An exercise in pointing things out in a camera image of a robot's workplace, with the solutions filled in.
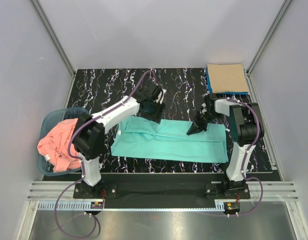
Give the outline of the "teal t-shirt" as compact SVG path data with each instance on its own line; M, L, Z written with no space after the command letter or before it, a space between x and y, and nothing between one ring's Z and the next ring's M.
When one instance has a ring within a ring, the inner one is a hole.
M227 163L226 128L209 123L207 130L192 135L192 123L163 119L160 123L130 116L118 124L111 154L115 157L197 163Z

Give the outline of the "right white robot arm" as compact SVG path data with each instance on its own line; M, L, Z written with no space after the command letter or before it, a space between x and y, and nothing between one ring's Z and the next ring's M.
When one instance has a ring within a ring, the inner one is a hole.
M209 93L204 97L204 103L186 134L205 132L211 121L222 116L229 117L229 132L233 141L233 151L226 169L228 181L221 185L222 195L230 199L239 192L236 182L246 180L249 159L257 142L264 137L265 129L261 110L256 102L245 103Z

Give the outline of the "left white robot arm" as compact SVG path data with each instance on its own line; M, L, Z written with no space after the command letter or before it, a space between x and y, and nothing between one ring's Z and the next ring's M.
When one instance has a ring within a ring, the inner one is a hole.
M83 113L78 117L69 145L78 153L81 178L86 184L84 192L89 197L97 198L102 193L99 162L107 153L105 135L123 120L137 114L159 124L165 109L165 94L165 89L151 83L132 91L105 110L92 115Z

